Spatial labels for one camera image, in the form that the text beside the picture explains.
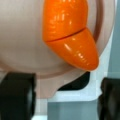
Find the white surface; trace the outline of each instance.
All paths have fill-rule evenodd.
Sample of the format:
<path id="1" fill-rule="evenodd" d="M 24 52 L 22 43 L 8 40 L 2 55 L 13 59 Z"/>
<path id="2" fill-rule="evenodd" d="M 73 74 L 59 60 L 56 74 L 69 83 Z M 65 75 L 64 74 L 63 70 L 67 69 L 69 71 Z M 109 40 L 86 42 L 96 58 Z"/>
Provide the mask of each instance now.
<path id="1" fill-rule="evenodd" d="M 49 102 L 69 102 L 69 101 L 82 101 L 89 98 L 95 100 L 101 94 L 100 84 L 102 79 L 107 76 L 110 50 L 112 43 L 112 34 L 109 43 L 100 57 L 100 66 L 97 70 L 91 72 L 89 85 L 81 91 L 70 92 L 57 92 L 55 96 L 49 99 Z M 47 120 L 47 117 L 35 116 L 32 120 Z"/>

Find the carrot nose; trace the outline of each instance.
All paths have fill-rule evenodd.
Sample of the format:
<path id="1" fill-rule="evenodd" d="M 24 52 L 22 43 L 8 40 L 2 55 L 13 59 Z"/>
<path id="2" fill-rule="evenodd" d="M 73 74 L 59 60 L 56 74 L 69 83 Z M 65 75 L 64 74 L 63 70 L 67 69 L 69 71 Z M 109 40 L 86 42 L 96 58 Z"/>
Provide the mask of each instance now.
<path id="1" fill-rule="evenodd" d="M 91 71 L 99 64 L 95 42 L 87 28 L 73 36 L 46 44 L 62 59 L 77 68 Z"/>
<path id="2" fill-rule="evenodd" d="M 67 63 L 91 71 L 99 64 L 97 49 L 86 28 L 86 0 L 45 0 L 43 40 Z"/>

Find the plastic toy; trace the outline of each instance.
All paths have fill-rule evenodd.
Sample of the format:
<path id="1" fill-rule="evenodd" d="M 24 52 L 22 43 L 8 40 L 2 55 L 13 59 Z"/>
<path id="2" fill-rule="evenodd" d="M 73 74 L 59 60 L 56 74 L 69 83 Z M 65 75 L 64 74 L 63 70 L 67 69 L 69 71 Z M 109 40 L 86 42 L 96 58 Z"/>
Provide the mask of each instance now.
<path id="1" fill-rule="evenodd" d="M 86 27 L 86 0 L 46 0 L 43 40 L 69 64 L 91 71 L 99 63 L 95 41 Z"/>

